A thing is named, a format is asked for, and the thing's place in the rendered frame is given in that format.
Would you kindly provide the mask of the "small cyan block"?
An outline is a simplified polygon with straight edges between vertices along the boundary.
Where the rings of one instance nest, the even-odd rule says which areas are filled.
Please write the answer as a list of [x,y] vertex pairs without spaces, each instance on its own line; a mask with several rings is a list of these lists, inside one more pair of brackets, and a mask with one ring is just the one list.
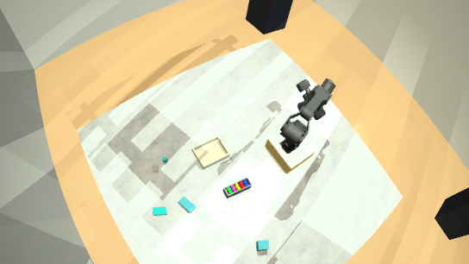
[[257,250],[257,251],[268,250],[268,249],[269,249],[269,242],[268,242],[268,240],[257,241],[257,242],[256,242],[256,250]]

